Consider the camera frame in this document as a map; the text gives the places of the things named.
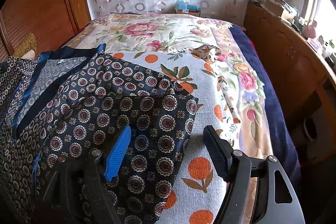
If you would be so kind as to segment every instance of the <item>floral bedspread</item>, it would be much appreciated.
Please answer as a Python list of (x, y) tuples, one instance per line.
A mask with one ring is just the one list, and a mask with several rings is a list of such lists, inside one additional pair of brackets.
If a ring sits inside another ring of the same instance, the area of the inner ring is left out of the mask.
[[(186, 152), (160, 223), (170, 218), (176, 223), (211, 223), (219, 210), (225, 184), (213, 172), (203, 144), (204, 125), (213, 125), (222, 139), (248, 156), (272, 154), (263, 83), (234, 41), (231, 26), (185, 14), (115, 14), (92, 21), (67, 44), (92, 48), (106, 43), (106, 52), (152, 69), (155, 65), (157, 71), (199, 98), (190, 137), (194, 145)], [(256, 180), (251, 182), (244, 223), (249, 223), (253, 208)], [(176, 200), (176, 206), (170, 206)]]

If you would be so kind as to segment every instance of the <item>metal screw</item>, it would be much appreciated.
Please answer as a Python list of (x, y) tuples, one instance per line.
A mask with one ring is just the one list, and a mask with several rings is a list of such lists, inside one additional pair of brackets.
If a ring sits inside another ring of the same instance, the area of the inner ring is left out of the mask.
[(268, 160), (271, 162), (276, 162), (278, 159), (275, 156), (269, 156)]
[(95, 149), (91, 152), (92, 156), (98, 157), (100, 155), (101, 151), (99, 149)]
[(240, 150), (234, 150), (233, 154), (237, 157), (241, 157), (243, 155), (243, 152), (241, 152)]
[(67, 159), (66, 156), (60, 156), (60, 157), (57, 159), (57, 161), (58, 161), (58, 162), (65, 162), (66, 159)]

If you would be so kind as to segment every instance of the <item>wooden desk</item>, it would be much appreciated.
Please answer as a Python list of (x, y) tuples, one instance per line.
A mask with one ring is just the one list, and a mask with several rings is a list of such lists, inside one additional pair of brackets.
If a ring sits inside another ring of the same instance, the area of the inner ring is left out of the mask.
[(299, 33), (257, 5), (248, 3), (244, 27), (272, 82), (288, 129), (322, 105), (333, 132), (332, 148), (313, 162), (335, 155), (336, 107), (329, 97), (336, 96), (333, 70)]

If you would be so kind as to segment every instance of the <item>bed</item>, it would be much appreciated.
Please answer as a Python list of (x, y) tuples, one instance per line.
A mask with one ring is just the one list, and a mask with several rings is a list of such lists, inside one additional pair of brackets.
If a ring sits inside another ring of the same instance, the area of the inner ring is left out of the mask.
[[(177, 82), (199, 98), (197, 119), (201, 122), (195, 123), (160, 223), (168, 218), (177, 223), (211, 222), (221, 205), (225, 183), (212, 165), (207, 167), (211, 161), (201, 140), (202, 128), (208, 124), (248, 156), (275, 155), (297, 187), (297, 153), (280, 104), (253, 44), (239, 26), (184, 14), (113, 14), (92, 21), (65, 45), (93, 48), (102, 43), (113, 56), (161, 71), (172, 80), (177, 78), (172, 74), (174, 67), (187, 66), (187, 78), (192, 80)], [(190, 65), (196, 63), (195, 58), (203, 60), (201, 66)], [(191, 166), (196, 166), (195, 173)], [(249, 222), (253, 208), (255, 184), (251, 179), (244, 223)]]

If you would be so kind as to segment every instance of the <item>cardboard box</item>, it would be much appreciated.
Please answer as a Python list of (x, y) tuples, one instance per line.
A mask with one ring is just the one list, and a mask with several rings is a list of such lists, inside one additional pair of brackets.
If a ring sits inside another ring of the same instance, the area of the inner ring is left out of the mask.
[(280, 4), (275, 4), (270, 0), (264, 0), (263, 5), (265, 8), (272, 12), (275, 16), (281, 17), (286, 20), (294, 19), (295, 13), (289, 13), (285, 8), (283, 8)]
[(196, 17), (201, 16), (201, 11), (195, 11), (195, 10), (181, 10), (181, 9), (175, 9), (177, 14), (188, 14)]

